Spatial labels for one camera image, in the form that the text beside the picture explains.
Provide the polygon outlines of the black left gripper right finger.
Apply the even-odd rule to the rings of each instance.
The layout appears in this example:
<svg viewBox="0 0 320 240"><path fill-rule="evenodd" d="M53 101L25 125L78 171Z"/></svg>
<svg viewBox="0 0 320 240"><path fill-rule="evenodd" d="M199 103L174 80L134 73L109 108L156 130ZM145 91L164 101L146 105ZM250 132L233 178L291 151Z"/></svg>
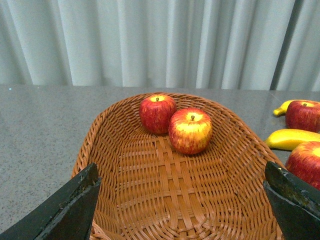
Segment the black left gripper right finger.
<svg viewBox="0 0 320 240"><path fill-rule="evenodd" d="M275 162L264 169L263 188L286 240L320 238L320 191Z"/></svg>

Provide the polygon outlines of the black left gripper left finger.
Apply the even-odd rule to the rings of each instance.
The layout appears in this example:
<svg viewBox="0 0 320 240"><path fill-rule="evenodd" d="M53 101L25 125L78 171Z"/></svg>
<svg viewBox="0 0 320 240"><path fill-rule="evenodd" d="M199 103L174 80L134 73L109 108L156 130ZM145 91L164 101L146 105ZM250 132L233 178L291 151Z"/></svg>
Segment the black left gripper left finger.
<svg viewBox="0 0 320 240"><path fill-rule="evenodd" d="M89 164L36 209L1 233L2 240L88 240L101 178Z"/></svg>

